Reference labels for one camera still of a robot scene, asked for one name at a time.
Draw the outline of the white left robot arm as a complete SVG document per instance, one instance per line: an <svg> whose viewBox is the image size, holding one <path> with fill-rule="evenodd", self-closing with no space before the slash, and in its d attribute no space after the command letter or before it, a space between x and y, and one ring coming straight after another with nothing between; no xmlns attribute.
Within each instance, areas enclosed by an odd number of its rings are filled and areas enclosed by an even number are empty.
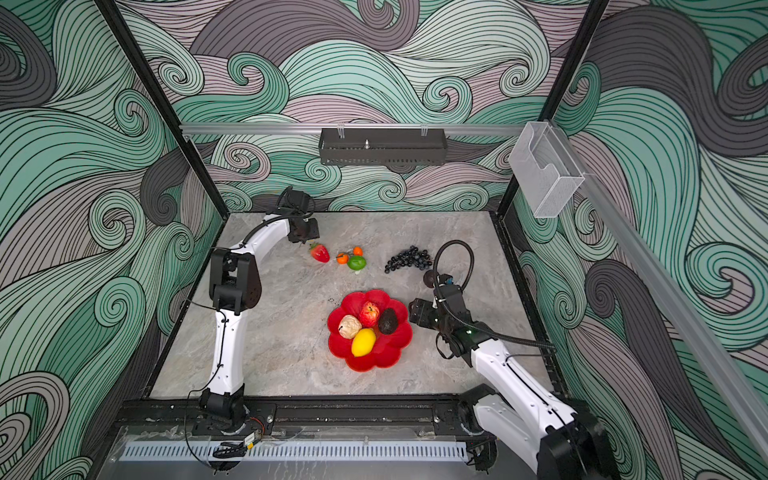
<svg viewBox="0 0 768 480"><path fill-rule="evenodd" d="M238 244L217 248L210 257L209 297L214 312L216 338L210 379L200 389L202 411L235 431L248 418L244 400L243 356L245 313L262 296L259 263L282 240L306 243L319 237L313 217L315 200L287 187L275 207Z"/></svg>

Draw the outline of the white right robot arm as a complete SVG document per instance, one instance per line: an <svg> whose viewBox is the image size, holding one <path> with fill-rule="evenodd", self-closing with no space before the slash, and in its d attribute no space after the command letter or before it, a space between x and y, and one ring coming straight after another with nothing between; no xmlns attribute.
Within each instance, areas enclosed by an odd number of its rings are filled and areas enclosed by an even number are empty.
<svg viewBox="0 0 768 480"><path fill-rule="evenodd" d="M447 274L428 271L431 301L409 304L409 321L434 330L460 358L487 380L494 392L471 404L470 425L494 435L538 479L618 479L605 427L538 382L510 353L501 335L471 318L463 287Z"/></svg>

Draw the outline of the beige fake garlic bulb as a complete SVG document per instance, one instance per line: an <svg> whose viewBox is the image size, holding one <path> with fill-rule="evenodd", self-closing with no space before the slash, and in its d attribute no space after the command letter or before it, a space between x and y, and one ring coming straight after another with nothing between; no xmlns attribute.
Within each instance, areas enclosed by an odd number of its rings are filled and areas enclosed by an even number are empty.
<svg viewBox="0 0 768 480"><path fill-rule="evenodd" d="M342 338L352 340L362 328L361 322L355 316L345 315L339 322L337 331Z"/></svg>

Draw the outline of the yellow fake lemon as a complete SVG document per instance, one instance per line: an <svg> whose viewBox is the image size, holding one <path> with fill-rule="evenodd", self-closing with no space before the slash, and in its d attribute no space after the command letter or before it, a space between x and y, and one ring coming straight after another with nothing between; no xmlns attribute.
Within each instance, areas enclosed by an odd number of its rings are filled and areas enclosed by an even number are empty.
<svg viewBox="0 0 768 480"><path fill-rule="evenodd" d="M377 341L374 329L364 328L358 331L351 345L351 353L355 358L364 357L373 351Z"/></svg>

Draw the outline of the red fake apple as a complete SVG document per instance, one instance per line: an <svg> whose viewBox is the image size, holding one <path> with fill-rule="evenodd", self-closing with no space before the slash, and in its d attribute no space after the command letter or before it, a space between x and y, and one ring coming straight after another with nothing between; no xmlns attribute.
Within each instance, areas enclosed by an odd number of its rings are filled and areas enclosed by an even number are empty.
<svg viewBox="0 0 768 480"><path fill-rule="evenodd" d="M358 315L358 320L361 323L361 325L364 328L374 328L378 325L379 318L380 318L379 307L371 301L365 302Z"/></svg>

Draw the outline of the green fake pepper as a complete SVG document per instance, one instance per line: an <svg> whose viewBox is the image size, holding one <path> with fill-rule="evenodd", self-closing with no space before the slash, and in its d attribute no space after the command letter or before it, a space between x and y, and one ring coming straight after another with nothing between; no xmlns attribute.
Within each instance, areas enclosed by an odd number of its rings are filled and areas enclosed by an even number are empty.
<svg viewBox="0 0 768 480"><path fill-rule="evenodd" d="M359 255L351 255L347 260L347 266L353 271L361 271L367 266L367 261Z"/></svg>

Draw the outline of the dark fake avocado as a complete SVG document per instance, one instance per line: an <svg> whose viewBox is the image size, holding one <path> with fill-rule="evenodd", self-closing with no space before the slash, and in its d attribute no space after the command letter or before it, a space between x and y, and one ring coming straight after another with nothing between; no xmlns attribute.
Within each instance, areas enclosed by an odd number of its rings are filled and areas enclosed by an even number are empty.
<svg viewBox="0 0 768 480"><path fill-rule="evenodd" d="M393 308L385 309L379 316L377 328L383 335L392 335L397 331L399 322Z"/></svg>

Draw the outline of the dark purple fake plum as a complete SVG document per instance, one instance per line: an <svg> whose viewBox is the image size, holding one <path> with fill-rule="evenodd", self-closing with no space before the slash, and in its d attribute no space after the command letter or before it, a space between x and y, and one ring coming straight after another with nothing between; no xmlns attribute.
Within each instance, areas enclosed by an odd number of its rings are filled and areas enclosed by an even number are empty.
<svg viewBox="0 0 768 480"><path fill-rule="evenodd" d="M434 290L438 286L438 274L434 270L427 270L423 276L424 284Z"/></svg>

